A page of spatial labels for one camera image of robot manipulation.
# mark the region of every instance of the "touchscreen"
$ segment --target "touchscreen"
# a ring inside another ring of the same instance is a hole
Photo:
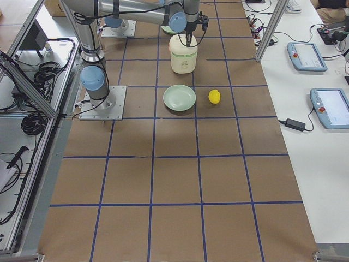
[[[349,109],[342,94],[338,90],[317,91],[326,113],[329,117],[331,125],[349,124]]]
[[[304,67],[322,67],[317,53],[312,45],[294,44],[300,63]]]

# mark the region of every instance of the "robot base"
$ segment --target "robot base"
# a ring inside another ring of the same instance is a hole
[[[116,98],[116,103],[114,106],[108,109],[93,109],[91,111],[81,113],[79,115],[80,120],[122,120],[126,96],[126,86],[110,86],[110,96]],[[86,92],[84,100],[89,100],[89,95]],[[92,109],[91,103],[86,103],[82,105],[81,111],[87,111]]]
[[[115,32],[110,29],[110,27],[103,28],[102,38],[126,38],[134,37],[136,32],[136,21],[129,20],[129,27],[120,32]]]

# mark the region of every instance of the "green plate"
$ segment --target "green plate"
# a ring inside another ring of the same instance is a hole
[[[161,28],[164,30],[164,32],[166,32],[167,34],[177,34],[176,32],[174,32],[172,29],[170,29],[169,26],[161,26]]]
[[[195,104],[196,95],[189,86],[174,85],[166,89],[163,100],[169,109],[185,111]]]

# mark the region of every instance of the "power adapter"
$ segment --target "power adapter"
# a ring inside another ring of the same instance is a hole
[[[286,121],[281,121],[279,120],[279,122],[283,125],[285,125],[285,127],[289,127],[298,131],[305,131],[305,123],[293,120],[293,119],[286,119]]]

